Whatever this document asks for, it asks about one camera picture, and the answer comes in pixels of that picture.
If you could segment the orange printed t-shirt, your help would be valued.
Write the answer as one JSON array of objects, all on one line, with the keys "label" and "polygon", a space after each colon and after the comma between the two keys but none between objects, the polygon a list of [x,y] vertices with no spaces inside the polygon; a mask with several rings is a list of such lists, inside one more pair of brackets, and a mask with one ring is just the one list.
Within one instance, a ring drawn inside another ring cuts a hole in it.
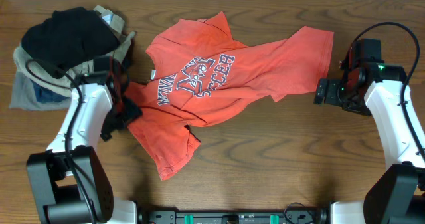
[{"label": "orange printed t-shirt", "polygon": [[126,90],[142,111],[129,130],[167,180],[200,146],[191,127],[225,122],[266,96],[279,101],[315,91],[327,76],[333,37],[305,26],[287,39],[249,47],[232,37],[224,13],[181,19],[146,50],[154,79]]}]

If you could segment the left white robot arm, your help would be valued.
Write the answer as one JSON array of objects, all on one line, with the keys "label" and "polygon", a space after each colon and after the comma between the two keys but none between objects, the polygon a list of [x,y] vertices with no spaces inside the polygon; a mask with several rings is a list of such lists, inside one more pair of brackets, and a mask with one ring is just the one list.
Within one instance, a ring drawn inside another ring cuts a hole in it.
[{"label": "left white robot arm", "polygon": [[114,197],[96,153],[107,115],[124,109],[121,84],[120,75],[107,72],[72,81],[59,133],[26,163],[41,223],[138,223],[136,203]]}]

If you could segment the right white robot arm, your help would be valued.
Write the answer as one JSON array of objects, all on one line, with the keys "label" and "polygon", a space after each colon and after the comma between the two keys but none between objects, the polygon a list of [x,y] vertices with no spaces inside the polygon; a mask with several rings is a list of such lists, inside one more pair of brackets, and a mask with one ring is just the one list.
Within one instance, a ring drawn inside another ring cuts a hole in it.
[{"label": "right white robot arm", "polygon": [[423,223],[424,159],[413,135],[424,132],[403,86],[401,66],[372,65],[357,68],[342,80],[319,80],[314,102],[340,106],[354,113],[371,115],[377,126],[386,172],[364,200],[331,204],[330,223]]}]

